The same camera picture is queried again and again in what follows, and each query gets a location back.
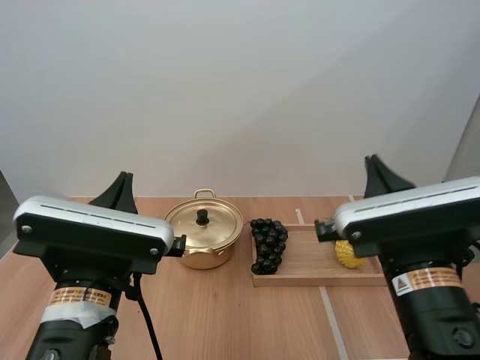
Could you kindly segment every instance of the white wall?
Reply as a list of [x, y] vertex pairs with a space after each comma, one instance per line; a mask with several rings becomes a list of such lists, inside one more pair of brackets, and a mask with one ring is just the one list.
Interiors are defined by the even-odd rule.
[[454, 180], [470, 176], [480, 176], [480, 98], [465, 127], [445, 179]]
[[480, 91], [477, 0], [4, 1], [0, 169], [23, 200], [361, 194], [446, 174]]

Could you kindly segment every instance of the warning label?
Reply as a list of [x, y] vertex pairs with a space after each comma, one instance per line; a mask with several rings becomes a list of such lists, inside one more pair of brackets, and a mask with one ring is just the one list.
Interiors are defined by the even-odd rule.
[[463, 287], [453, 268], [422, 268], [398, 275], [391, 283], [397, 296], [428, 287]]
[[63, 287], [54, 290], [48, 305], [64, 304], [66, 302], [94, 302], [95, 304], [110, 305], [112, 295], [108, 292], [98, 289], [88, 289], [85, 295], [86, 287]]

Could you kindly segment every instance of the pot lid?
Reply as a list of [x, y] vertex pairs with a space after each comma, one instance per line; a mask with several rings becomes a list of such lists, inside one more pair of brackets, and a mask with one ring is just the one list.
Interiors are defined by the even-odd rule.
[[[198, 197], [209, 192], [212, 197]], [[175, 236], [187, 236], [187, 248], [220, 250], [233, 243], [242, 232], [243, 218], [232, 204], [217, 199], [210, 189], [195, 191], [192, 200], [176, 206], [165, 217]]]

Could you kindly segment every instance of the wooden table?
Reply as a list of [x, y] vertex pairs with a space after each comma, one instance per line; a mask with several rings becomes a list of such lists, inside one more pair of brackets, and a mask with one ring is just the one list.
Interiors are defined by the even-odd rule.
[[[90, 199], [77, 199], [86, 203]], [[185, 199], [136, 199], [139, 213], [162, 218]], [[305, 223], [330, 216], [347, 197], [229, 198], [245, 220]], [[166, 360], [405, 359], [408, 356], [385, 287], [253, 288], [251, 243], [244, 231], [235, 255], [196, 271], [162, 259], [142, 289]], [[464, 275], [472, 300], [478, 265]], [[39, 259], [0, 260], [0, 358], [24, 359], [54, 287]], [[113, 360], [154, 359], [138, 304], [123, 298]]]

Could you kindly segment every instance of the yellow pineapple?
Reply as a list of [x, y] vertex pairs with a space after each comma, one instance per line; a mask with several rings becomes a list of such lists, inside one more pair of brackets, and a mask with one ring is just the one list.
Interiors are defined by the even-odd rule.
[[365, 264], [365, 258], [355, 257], [353, 253], [353, 246], [350, 245], [348, 240], [338, 240], [335, 242], [335, 253], [337, 253], [338, 261], [342, 263], [343, 266], [354, 269]]

